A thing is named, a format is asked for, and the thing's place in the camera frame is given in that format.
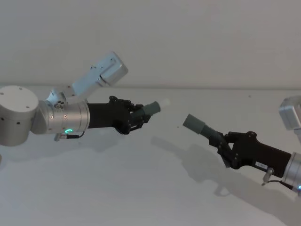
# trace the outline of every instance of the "white wall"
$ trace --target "white wall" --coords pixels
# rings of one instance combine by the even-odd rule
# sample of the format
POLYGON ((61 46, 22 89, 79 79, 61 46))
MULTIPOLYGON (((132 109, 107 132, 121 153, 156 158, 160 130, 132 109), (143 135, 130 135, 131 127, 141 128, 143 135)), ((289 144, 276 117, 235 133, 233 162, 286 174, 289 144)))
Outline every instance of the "white wall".
POLYGON ((1 83, 69 83, 115 50, 120 86, 300 88, 299 0, 6 0, 1 83))
MULTIPOLYGON (((30 89, 44 99, 50 87, 30 89)), ((143 104, 169 97, 172 105, 128 136, 92 129, 55 142, 30 134, 21 146, 1 147, 1 225, 299 226, 301 199, 293 192, 262 187, 260 170, 225 169, 208 140, 182 126, 191 113, 219 131, 254 131, 265 144, 301 153, 277 112, 298 93, 99 90, 91 103, 116 95, 143 104)))

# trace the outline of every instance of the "white label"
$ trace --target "white label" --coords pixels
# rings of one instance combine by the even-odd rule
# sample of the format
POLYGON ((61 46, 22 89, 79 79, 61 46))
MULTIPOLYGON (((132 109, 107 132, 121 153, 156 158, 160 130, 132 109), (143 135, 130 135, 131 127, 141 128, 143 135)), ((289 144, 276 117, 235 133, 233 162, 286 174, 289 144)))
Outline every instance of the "white label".
POLYGON ((267 166, 267 165, 264 165, 264 164, 262 164, 262 163, 260 163, 260 162, 256 162, 256 163, 255 163, 255 166, 258 166, 258 167, 260 167, 260 168, 264 168, 265 170, 268 169, 268 166, 267 166))

